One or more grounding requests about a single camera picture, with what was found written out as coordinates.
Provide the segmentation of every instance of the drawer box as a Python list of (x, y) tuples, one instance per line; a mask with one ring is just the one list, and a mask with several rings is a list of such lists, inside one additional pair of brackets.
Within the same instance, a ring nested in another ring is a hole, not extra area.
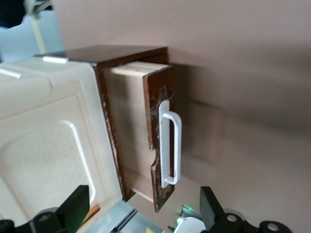
[[(53, 57), (69, 58), (71, 61), (85, 62), (90, 64), (95, 71), (97, 84), (100, 92), (101, 102), (105, 115), (106, 124), (109, 131), (111, 146), (113, 149), (115, 164), (120, 181), (121, 191), (124, 200), (129, 200), (133, 195), (133, 187), (126, 182), (132, 179), (131, 176), (125, 176), (127, 168), (125, 161), (122, 161), (124, 155), (121, 154), (120, 146), (118, 143), (118, 135), (115, 127), (115, 119), (110, 107), (111, 93), (107, 87), (107, 70), (122, 64), (142, 61), (151, 62), (156, 64), (168, 64), (168, 53), (166, 47), (144, 47), (144, 46), (93, 46), (88, 48), (81, 48), (75, 50), (67, 50), (48, 54)], [(144, 77), (141, 80), (145, 89), (145, 102), (150, 102), (155, 107), (159, 101), (170, 99), (170, 109), (174, 110), (174, 91), (175, 91), (175, 73), (172, 66), (167, 67), (161, 72), (152, 74), (152, 76)], [(151, 174), (151, 192), (147, 192), (147, 199), (152, 199), (154, 202), (155, 211), (158, 212), (164, 205), (166, 200), (174, 191), (174, 185), (168, 185), (166, 188), (161, 187), (161, 169), (160, 169), (160, 154), (159, 154), (159, 139), (158, 139), (158, 121), (157, 119), (148, 120), (150, 122), (148, 140), (150, 149), (156, 152), (154, 163), (148, 165), (146, 169), (150, 170)], [(173, 127), (171, 126), (171, 142), (173, 142)], [(174, 173), (173, 169), (173, 144), (171, 143), (171, 175)]]
[[(116, 99), (109, 102), (111, 82), (107, 85), (105, 77), (119, 62), (165, 58), (166, 49), (160, 48), (106, 63), (43, 57), (0, 65), (0, 199), (6, 200), (0, 202), (0, 217), (21, 224), (39, 210), (58, 206), (79, 184), (90, 186), (91, 207), (101, 208), (82, 231), (117, 201), (129, 199), (132, 190), (153, 201), (158, 211), (173, 192), (173, 185), (161, 183), (157, 117), (163, 100), (169, 99), (168, 108), (173, 108), (173, 68), (164, 66), (137, 77), (143, 88), (145, 142), (153, 158), (144, 164), (143, 155), (136, 157), (143, 164), (143, 172), (136, 173), (119, 145)], [(173, 147), (170, 150), (168, 173), (173, 176)]]

